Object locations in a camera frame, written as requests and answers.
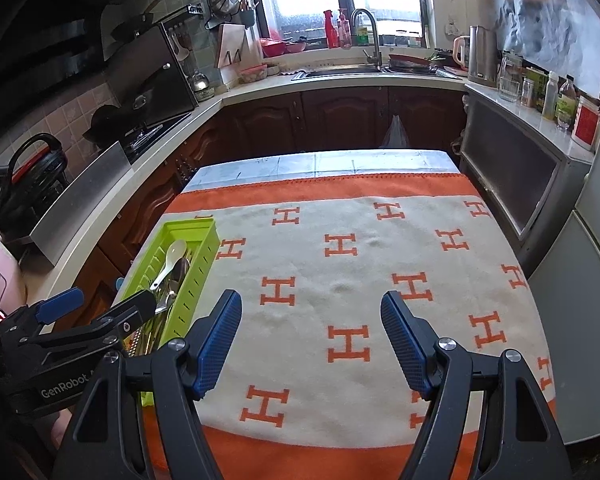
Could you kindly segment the white ceramic soup spoon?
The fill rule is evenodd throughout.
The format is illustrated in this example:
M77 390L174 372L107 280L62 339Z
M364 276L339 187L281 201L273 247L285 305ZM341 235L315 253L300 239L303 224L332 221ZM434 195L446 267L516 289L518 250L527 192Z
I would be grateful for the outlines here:
M154 292L161 285L162 281L171 273L174 266L181 260L186 254L186 241L185 240L174 240L166 251L166 258L164 259L164 265L158 273L155 281L149 286L149 290Z

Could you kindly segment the steel kettle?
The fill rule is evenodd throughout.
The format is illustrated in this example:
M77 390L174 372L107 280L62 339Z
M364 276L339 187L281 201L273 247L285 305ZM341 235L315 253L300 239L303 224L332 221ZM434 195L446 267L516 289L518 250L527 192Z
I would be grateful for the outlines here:
M469 80L494 88L497 55L495 32L480 25L472 25L469 34Z

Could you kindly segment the large steel spoon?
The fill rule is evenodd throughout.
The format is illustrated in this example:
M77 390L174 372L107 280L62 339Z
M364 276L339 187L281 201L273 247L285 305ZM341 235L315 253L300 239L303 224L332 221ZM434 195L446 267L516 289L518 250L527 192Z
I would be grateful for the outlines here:
M189 261L183 257L179 258L175 263L173 270L170 275L166 279L166 284L163 287L163 291L159 298L155 315L166 312L170 309L172 304L175 301L176 296L178 296L178 291L180 290L184 278L189 269Z

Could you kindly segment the kitchen faucet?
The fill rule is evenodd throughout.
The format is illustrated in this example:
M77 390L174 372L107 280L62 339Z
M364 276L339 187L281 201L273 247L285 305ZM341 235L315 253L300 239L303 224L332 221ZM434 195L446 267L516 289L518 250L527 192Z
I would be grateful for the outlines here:
M364 32L363 26L358 21L361 16L366 17L370 30ZM382 54L376 18L370 10L364 8L354 9L351 13L350 23L354 27L355 43L363 49L363 54L368 65L374 66L376 70L382 69Z

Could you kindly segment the lime green utensil tray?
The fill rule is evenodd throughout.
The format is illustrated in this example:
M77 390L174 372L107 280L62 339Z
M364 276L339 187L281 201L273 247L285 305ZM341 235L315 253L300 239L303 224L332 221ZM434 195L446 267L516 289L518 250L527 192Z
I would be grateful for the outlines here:
M130 356L144 356L173 338L184 337L192 324L204 283L220 247L215 222L210 217L167 221L154 229L126 274L117 300L125 300L142 289L149 290L162 269L166 251L174 240L186 241L184 257L189 261L188 272L170 309L154 315L126 338L124 346ZM157 304L168 276L152 292Z

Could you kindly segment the black round pan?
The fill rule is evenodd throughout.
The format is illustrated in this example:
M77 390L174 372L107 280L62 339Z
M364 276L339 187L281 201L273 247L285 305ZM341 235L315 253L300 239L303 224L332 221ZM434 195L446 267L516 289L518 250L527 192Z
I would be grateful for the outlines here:
M36 142L42 152L16 169L19 157ZM15 237L29 233L68 186L68 158L61 142L50 133L31 136L9 161L10 181L0 207L0 230Z

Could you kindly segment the red labelled jar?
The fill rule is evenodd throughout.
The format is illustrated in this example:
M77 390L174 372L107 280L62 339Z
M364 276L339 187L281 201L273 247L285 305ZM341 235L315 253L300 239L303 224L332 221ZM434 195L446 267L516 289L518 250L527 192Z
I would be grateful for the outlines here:
M598 106L585 96L580 96L576 119L571 131L571 140L581 148L592 152L594 150L599 121L600 110Z

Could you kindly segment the orange white H-pattern cloth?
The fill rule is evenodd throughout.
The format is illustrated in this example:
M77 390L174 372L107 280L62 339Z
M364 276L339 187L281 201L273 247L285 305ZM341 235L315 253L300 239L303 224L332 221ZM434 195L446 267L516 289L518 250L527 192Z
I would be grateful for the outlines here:
M394 479L427 405L382 327L389 290L465 349L522 353L553 400L550 352L512 248L461 174L351 174L188 190L169 220L220 244L197 304L242 297L197 406L227 479Z

